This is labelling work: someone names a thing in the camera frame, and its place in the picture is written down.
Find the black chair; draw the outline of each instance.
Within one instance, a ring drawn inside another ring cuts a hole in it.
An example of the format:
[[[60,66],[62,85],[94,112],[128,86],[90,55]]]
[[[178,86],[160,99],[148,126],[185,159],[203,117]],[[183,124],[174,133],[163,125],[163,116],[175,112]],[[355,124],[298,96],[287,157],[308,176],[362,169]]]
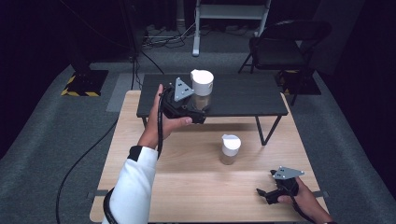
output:
[[[299,70],[301,77],[291,101],[291,105],[294,105],[304,81],[312,78],[312,70],[308,65],[314,47],[331,30],[332,27],[326,21],[281,21],[270,25],[260,36],[250,38],[250,53],[238,73],[245,66],[250,66],[250,73],[253,73],[254,67],[260,70],[279,70],[280,74],[285,70]]]

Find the hand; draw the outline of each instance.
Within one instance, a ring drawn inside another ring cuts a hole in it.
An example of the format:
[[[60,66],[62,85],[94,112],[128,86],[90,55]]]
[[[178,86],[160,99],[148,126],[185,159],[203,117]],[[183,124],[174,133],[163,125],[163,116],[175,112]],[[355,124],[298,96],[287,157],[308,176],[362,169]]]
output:
[[[309,216],[315,223],[331,222],[332,217],[320,206],[312,191],[300,179],[295,177],[299,190],[297,196],[294,197],[300,209],[304,214]],[[282,195],[277,198],[280,203],[292,204],[290,196]]]
[[[160,94],[163,93],[163,85],[160,84],[154,98],[154,103],[148,115],[148,123],[145,131],[138,141],[141,147],[155,148],[158,145],[158,103]],[[192,118],[184,117],[179,119],[169,119],[163,115],[163,140],[167,138],[171,132],[177,128],[192,124]]]

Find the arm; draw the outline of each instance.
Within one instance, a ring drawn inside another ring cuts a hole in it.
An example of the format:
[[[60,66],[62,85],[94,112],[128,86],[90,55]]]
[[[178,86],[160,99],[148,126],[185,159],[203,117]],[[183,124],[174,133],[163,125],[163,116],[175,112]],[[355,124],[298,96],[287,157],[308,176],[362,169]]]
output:
[[[162,92],[163,85],[160,85],[148,115],[146,129],[137,146],[131,147],[130,155],[120,171],[119,180],[111,194],[109,208],[118,223],[149,222],[151,189],[158,158],[158,151],[154,149],[158,144],[157,112],[159,95]],[[191,123],[191,118],[168,119],[164,116],[163,139],[173,130]]]
[[[332,217],[320,206],[312,191],[306,186],[300,177],[297,176],[295,178],[299,190],[297,196],[294,198],[304,214],[309,216],[318,224],[332,222]],[[279,196],[277,200],[280,203],[292,204],[290,196]]]

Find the white sleeve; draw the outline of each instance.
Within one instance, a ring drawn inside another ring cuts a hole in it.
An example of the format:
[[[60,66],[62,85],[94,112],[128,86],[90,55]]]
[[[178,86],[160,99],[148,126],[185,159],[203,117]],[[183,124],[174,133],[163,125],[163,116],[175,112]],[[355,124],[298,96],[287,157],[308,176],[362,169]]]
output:
[[[124,163],[109,204],[111,214],[119,224],[149,222],[151,189],[157,159],[158,151],[141,147],[138,158],[129,158]]]

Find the black table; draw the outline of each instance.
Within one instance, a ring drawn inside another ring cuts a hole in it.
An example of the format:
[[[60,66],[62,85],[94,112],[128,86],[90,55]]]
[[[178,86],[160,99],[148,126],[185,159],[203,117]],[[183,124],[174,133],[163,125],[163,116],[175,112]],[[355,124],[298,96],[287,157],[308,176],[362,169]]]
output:
[[[276,125],[282,116],[288,115],[288,109],[273,76],[267,75],[214,75],[211,105],[205,114],[207,117],[255,117],[262,145],[268,143]],[[158,86],[169,83],[175,85],[180,77],[192,87],[190,75],[145,75],[136,115],[147,123],[154,95]],[[277,116],[267,137],[262,135],[259,117]]]

